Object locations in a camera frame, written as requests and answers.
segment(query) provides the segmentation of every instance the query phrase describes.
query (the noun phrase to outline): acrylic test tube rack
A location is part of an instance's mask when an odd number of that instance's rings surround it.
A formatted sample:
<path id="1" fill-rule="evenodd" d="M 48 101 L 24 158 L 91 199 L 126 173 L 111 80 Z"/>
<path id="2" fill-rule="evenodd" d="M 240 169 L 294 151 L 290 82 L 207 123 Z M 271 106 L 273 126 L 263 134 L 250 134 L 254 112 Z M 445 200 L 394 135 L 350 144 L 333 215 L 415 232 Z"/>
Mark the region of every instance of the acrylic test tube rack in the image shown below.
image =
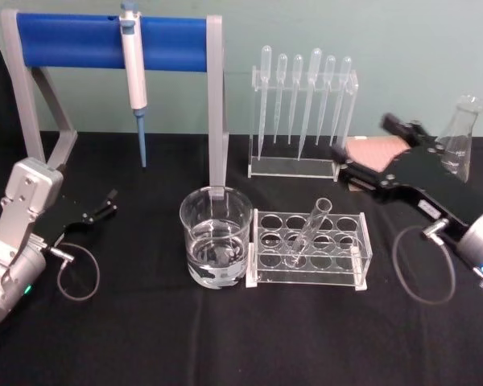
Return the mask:
<path id="1" fill-rule="evenodd" d="M 290 266 L 291 245 L 308 216 L 254 209 L 254 243 L 249 253 L 246 286 L 302 283 L 366 290 L 372 248 L 365 214 L 328 215 L 313 242 L 301 252 L 298 263 Z"/>
<path id="2" fill-rule="evenodd" d="M 303 126 L 305 104 L 308 94 L 308 70 L 300 77 L 294 119 L 290 129 L 290 109 L 294 88 L 290 60 L 288 71 L 282 86 L 281 111 L 278 127 L 275 127 L 275 103 L 278 94 L 278 81 L 275 66 L 272 66 L 268 81 L 266 98 L 265 130 L 261 156 L 258 156 L 258 131 L 262 103 L 262 86 L 260 69 L 253 67 L 252 97 L 253 112 L 251 119 L 250 154 L 248 176 L 273 175 L 285 177 L 309 177 L 335 179 L 336 164 L 330 159 L 329 147 L 332 144 L 345 146 L 349 131 L 354 104 L 356 102 L 358 80 L 356 71 L 349 74 L 334 72 L 330 83 L 325 82 L 324 72 L 319 72 L 312 93 L 311 110 L 308 120 L 308 131 L 305 146 L 299 157 L 299 134 Z M 322 99 L 328 92 L 327 107 L 322 114 Z"/>

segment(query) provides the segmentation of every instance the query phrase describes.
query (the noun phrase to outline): blue pipette tip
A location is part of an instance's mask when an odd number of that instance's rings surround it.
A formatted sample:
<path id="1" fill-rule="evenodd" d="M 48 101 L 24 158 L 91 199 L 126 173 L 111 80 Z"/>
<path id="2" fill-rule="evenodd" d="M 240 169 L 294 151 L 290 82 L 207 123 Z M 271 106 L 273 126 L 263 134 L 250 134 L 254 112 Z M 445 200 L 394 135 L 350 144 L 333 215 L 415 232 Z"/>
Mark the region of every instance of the blue pipette tip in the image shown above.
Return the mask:
<path id="1" fill-rule="evenodd" d="M 136 123 L 138 124 L 139 155 L 142 159 L 142 168 L 145 169 L 147 167 L 147 149 L 145 147 L 145 112 L 135 110 L 134 115 L 136 116 Z"/>

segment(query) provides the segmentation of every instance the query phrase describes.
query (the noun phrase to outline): black table cloth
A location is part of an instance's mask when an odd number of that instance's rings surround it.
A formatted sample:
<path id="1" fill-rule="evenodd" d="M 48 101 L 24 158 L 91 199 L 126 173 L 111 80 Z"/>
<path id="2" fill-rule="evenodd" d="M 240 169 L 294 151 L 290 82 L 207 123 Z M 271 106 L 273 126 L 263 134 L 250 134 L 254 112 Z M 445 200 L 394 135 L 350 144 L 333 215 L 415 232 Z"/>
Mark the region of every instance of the black table cloth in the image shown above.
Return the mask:
<path id="1" fill-rule="evenodd" d="M 93 206 L 118 190 L 118 214 L 85 241 L 101 266 L 100 289 L 85 303 L 63 298 L 60 261 L 47 257 L 33 290 L 0 325 L 0 385 L 483 384 L 483 291 L 474 274 L 455 258 L 456 295 L 437 307 L 411 300 L 394 275 L 394 237 L 427 221 L 405 204 L 380 205 L 332 181 L 248 179 L 247 137 L 231 137 L 227 184 L 263 211 L 308 212 L 321 196 L 333 213 L 363 211 L 374 251 L 369 289 L 199 287 L 186 267 L 178 211 L 207 183 L 206 143 L 147 135 L 143 172 L 133 134 L 80 134 L 64 194 Z M 0 146 L 0 198 L 22 156 Z M 483 194 L 483 138 L 473 142 L 469 184 Z M 440 252 L 415 235 L 404 245 L 409 283 L 442 296 Z"/>

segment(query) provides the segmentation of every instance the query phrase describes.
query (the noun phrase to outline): conical flask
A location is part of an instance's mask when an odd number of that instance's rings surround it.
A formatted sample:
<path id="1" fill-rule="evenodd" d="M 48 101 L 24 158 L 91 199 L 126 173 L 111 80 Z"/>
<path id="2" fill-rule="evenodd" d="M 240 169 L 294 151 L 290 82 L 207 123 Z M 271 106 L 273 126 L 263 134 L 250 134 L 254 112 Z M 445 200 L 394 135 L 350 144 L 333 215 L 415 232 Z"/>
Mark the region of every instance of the conical flask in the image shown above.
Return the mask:
<path id="1" fill-rule="evenodd" d="M 469 179 L 473 127 L 483 109 L 482 101 L 471 95 L 460 96 L 451 121 L 436 141 L 444 147 L 442 163 L 459 179 Z"/>

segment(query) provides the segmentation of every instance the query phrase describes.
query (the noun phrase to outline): dropper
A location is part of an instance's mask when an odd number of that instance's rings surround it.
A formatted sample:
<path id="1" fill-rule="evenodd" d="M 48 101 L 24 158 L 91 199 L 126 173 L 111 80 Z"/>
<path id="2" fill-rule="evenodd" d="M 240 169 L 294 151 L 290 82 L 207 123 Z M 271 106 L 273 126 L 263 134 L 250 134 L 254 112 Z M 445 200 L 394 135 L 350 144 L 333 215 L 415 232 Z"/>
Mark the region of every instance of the dropper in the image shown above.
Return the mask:
<path id="1" fill-rule="evenodd" d="M 336 58 L 333 55 L 328 56 L 325 60 L 324 74 L 322 75 L 324 80 L 324 91 L 322 92 L 322 97 L 320 98 L 320 108 L 319 108 L 319 120 L 316 127 L 316 142 L 319 144 L 320 132 L 322 131 L 322 125 L 324 124 L 325 109 L 328 105 L 329 92 L 331 91 L 331 81 L 332 76 L 335 73 Z"/>
<path id="2" fill-rule="evenodd" d="M 281 116 L 281 100 L 283 98 L 284 80 L 287 77 L 288 57 L 286 54 L 279 55 L 277 59 L 277 90 L 275 91 L 275 111 L 274 111 L 274 143 L 279 129 L 279 118 Z"/>
<path id="3" fill-rule="evenodd" d="M 346 56 L 343 59 L 343 62 L 341 63 L 341 69 L 340 69 L 340 91 L 338 92 L 338 97 L 336 98 L 336 105 L 335 105 L 335 111 L 332 116 L 332 127 L 331 127 L 331 140 L 329 141 L 329 146 L 332 145 L 332 140 L 335 137 L 336 134 L 336 126 L 338 125 L 338 118 L 340 117 L 340 111 L 341 111 L 341 104 L 344 100 L 344 91 L 345 91 L 345 86 L 347 85 L 347 81 L 349 80 L 349 73 L 351 72 L 351 64 L 353 61 L 351 58 Z"/>
<path id="4" fill-rule="evenodd" d="M 261 158 L 263 139 L 265 137 L 266 96 L 268 94 L 268 81 L 270 80 L 271 61 L 272 48 L 265 46 L 261 50 L 261 68 L 259 69 L 259 76 L 261 78 L 261 108 L 259 110 L 258 159 Z"/>
<path id="5" fill-rule="evenodd" d="M 290 100 L 290 114 L 288 115 L 288 145 L 291 142 L 291 128 L 293 127 L 293 119 L 295 116 L 295 106 L 297 105 L 297 93 L 299 92 L 300 77 L 303 72 L 303 57 L 295 55 L 293 58 L 293 68 L 291 70 L 291 81 L 293 83 L 293 90 L 291 92 Z"/>
<path id="6" fill-rule="evenodd" d="M 306 132 L 308 131 L 309 113 L 312 109 L 313 92 L 315 91 L 316 78 L 319 75 L 320 61 L 322 59 L 322 50 L 315 48 L 309 60 L 308 69 L 308 93 L 306 94 L 306 105 L 304 106 L 303 127 L 300 130 L 299 153 L 297 159 L 303 152 L 304 142 L 306 141 Z"/>

